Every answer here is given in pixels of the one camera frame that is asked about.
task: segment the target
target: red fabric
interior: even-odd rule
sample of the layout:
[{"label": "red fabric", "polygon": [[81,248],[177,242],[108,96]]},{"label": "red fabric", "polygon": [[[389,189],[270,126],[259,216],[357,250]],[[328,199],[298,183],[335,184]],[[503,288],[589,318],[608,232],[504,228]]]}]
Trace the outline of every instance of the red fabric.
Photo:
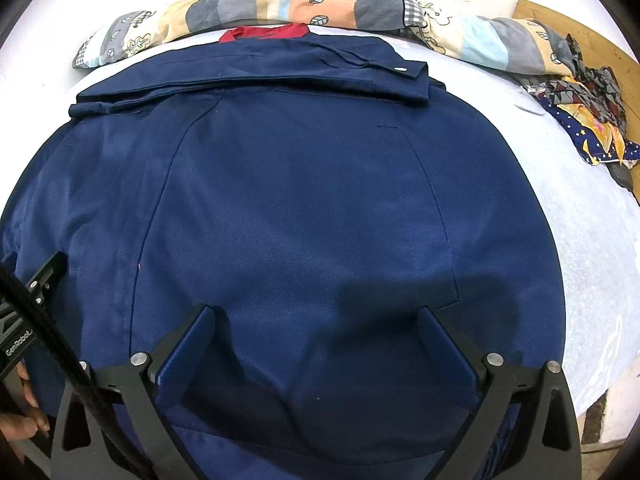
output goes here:
[{"label": "red fabric", "polygon": [[282,27],[238,27],[226,31],[220,37],[220,43],[235,41],[236,38],[299,38],[309,32],[309,28],[304,23],[288,23]]}]

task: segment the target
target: white bed sheet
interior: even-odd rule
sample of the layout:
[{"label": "white bed sheet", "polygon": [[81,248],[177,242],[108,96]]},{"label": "white bed sheet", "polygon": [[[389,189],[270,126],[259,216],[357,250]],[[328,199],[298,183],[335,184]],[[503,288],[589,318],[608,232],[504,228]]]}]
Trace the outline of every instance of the white bed sheet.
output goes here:
[{"label": "white bed sheet", "polygon": [[[213,32],[163,45],[84,79],[85,73],[71,69],[78,46],[103,23],[119,13],[170,1],[34,0],[0,50],[0,206],[31,156],[68,120],[68,105],[81,88],[158,52],[220,36]],[[494,17],[510,16],[517,0],[447,1],[456,10]],[[597,0],[533,1],[583,22],[630,53]],[[327,28],[315,32],[348,33]],[[583,412],[640,348],[640,207],[606,168],[583,163],[564,130],[507,78],[418,44],[383,39],[407,59],[426,60],[432,76],[480,110],[526,172],[558,247],[567,316],[564,368],[576,412]]]}]

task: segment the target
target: black cable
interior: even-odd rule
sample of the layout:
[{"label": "black cable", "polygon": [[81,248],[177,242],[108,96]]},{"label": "black cable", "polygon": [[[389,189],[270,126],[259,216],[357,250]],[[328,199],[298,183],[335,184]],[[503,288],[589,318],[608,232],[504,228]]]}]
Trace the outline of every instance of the black cable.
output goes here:
[{"label": "black cable", "polygon": [[155,480],[156,475],[153,473],[151,462],[139,452],[122,431],[58,328],[39,309],[34,297],[28,293],[25,286],[2,266],[0,266],[0,295],[4,296],[18,315],[30,325],[33,333],[60,366],[79,399],[94,416],[95,421],[113,445],[138,470],[143,480]]},{"label": "black cable", "polygon": [[598,480],[632,480],[640,471],[640,416],[618,454]]}]

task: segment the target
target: screw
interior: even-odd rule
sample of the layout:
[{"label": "screw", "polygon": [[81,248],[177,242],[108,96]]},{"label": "screw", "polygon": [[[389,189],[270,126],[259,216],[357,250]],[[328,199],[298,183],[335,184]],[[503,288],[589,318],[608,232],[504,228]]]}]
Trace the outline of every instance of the screw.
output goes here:
[{"label": "screw", "polygon": [[486,357],[486,361],[491,366],[502,366],[504,364],[504,359],[502,358],[502,356],[500,354],[495,353],[495,352],[491,352]]},{"label": "screw", "polygon": [[138,352],[131,356],[131,364],[134,366],[140,366],[146,363],[146,354],[144,352]]},{"label": "screw", "polygon": [[549,370],[555,374],[559,374],[560,370],[562,370],[562,367],[560,366],[560,363],[556,362],[556,361],[549,361],[546,364],[546,367],[549,368]]}]

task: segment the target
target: starry print fabric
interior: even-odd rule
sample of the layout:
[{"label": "starry print fabric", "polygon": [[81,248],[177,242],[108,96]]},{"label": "starry print fabric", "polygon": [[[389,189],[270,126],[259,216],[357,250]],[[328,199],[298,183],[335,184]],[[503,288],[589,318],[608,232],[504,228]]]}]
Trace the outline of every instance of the starry print fabric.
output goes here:
[{"label": "starry print fabric", "polygon": [[582,160],[587,164],[595,166],[601,162],[620,162],[622,160],[632,165],[635,161],[640,160],[640,145],[625,139],[622,139],[622,149],[620,149],[620,144],[616,147],[613,141],[609,146],[603,145],[601,139],[591,128],[578,122],[569,112],[554,106],[546,97],[540,96],[536,99],[566,130]]}]

